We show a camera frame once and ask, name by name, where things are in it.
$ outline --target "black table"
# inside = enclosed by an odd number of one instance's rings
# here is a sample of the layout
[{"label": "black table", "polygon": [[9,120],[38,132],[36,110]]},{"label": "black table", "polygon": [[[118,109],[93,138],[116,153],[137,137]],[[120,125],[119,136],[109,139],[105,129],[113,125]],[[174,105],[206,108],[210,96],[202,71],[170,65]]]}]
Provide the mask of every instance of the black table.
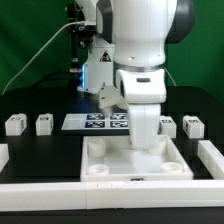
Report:
[{"label": "black table", "polygon": [[[190,140],[182,129],[185,115],[198,116],[205,124],[205,138],[223,152],[224,106],[194,87],[168,87],[162,115],[177,124],[174,140],[194,172],[194,179],[211,179],[197,157],[198,139]],[[10,160],[0,183],[48,183],[79,181],[82,140],[85,135],[127,135],[127,130],[62,131],[67,113],[99,112],[96,101],[78,98],[65,88],[15,89],[0,97],[0,143],[8,143]],[[11,114],[25,113],[28,127],[20,137],[6,137],[4,122]],[[39,114],[53,113],[51,136],[36,136]],[[105,209],[0,213],[0,223],[221,223],[224,208]]]}]

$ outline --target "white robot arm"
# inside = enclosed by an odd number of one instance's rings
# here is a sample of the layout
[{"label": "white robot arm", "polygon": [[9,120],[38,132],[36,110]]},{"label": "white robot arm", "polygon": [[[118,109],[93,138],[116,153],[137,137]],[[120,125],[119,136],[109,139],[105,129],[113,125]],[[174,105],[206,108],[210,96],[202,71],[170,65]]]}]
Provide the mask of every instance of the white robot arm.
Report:
[{"label": "white robot arm", "polygon": [[[186,13],[190,22],[184,28],[180,8],[190,9]],[[174,20],[178,16],[179,33],[184,34],[177,36],[180,40],[186,36],[193,26],[192,11],[191,0],[99,0],[97,3],[98,34],[115,44],[115,87],[103,85],[99,105],[106,116],[111,116],[111,106],[123,100],[135,149],[156,145],[160,104],[166,101],[164,45],[173,26],[177,28]]]}]

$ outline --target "green backdrop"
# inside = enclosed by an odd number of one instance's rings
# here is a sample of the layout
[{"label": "green backdrop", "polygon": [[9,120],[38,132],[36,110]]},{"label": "green backdrop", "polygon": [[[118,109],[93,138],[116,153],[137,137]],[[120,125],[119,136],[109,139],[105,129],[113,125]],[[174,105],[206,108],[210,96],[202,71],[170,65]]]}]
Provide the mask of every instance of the green backdrop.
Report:
[{"label": "green backdrop", "polygon": [[[196,23],[178,45],[169,45],[167,68],[178,86],[201,87],[224,103],[224,3],[193,0]],[[72,0],[1,0],[0,92],[65,23]],[[10,88],[28,87],[48,73],[68,70],[69,38],[61,35]]]}]

